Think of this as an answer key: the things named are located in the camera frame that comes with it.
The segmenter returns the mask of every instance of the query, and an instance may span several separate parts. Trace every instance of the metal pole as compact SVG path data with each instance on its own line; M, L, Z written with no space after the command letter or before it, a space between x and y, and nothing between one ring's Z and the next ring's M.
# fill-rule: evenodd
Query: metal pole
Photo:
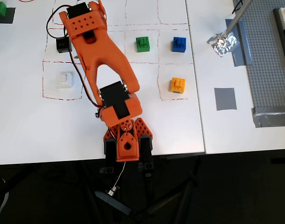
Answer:
M253 2L253 0L247 0L243 6L240 8L240 10L237 12L234 19L231 21L230 25L227 27L225 31L225 36L228 36L232 29L235 27L235 25L239 22L240 18L243 16L245 11L248 9L249 5Z

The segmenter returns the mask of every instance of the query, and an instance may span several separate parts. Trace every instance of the white paper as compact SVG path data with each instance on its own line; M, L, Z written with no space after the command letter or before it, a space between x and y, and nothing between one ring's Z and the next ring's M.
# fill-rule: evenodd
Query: white paper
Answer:
M184 0L176 8L171 0L103 2L108 34L126 54L139 81L141 117L154 136L152 154L203 152ZM11 7L16 7L14 23L0 24L0 164L104 158L105 123L95 118L96 108L83 91L81 94L81 82L69 54L59 54L51 37L46 45L45 27L52 9L75 3L11 2ZM61 23L58 15L49 28L63 35L63 26L56 23ZM149 37L150 52L137 53L135 41L141 36ZM174 36L187 38L184 54L169 51ZM78 67L84 75L81 65ZM74 77L73 87L61 94L51 88L55 85L53 76L59 72L71 72ZM187 79L186 99L173 100L180 94L166 89L166 82L173 76ZM108 66L99 67L99 88L118 80Z

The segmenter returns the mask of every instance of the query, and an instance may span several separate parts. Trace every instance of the white table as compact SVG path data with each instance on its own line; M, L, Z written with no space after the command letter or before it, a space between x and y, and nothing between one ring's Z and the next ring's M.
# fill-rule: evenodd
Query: white table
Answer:
M206 44L233 18L232 0L187 0L187 8L206 153L284 149L285 127L255 128L246 67ZM214 88L234 88L237 110L217 111Z
M52 8L76 0L4 2L16 13L13 24L0 24L0 164L104 158L107 127L95 118L79 78L74 77L72 90L58 92L53 86L60 72L76 73L69 55L56 52L55 40L46 43L45 24ZM141 117L154 136L153 155L204 152L185 2L105 0L104 5L109 35L140 84ZM62 35L56 23L55 16L50 27ZM139 36L149 36L149 54L136 53ZM171 52L174 36L188 38L185 54ZM168 92L173 76L187 79L182 96ZM99 88L116 80L108 67L100 67Z

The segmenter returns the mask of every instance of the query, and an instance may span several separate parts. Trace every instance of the orange robot base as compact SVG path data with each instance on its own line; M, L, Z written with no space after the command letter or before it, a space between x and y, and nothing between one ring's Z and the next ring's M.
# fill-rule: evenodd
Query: orange robot base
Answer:
M149 135L153 139L153 134L146 126L142 118L126 120L107 130L104 141L110 138L117 139L117 162L139 160L139 141L142 135Z

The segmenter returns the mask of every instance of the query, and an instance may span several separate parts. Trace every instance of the gray lego baseplate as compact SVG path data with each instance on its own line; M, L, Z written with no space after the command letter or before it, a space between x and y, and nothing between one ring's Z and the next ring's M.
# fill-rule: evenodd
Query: gray lego baseplate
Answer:
M253 60L247 72L254 107L285 106L285 56L273 14L281 7L285 0L253 0L243 15Z

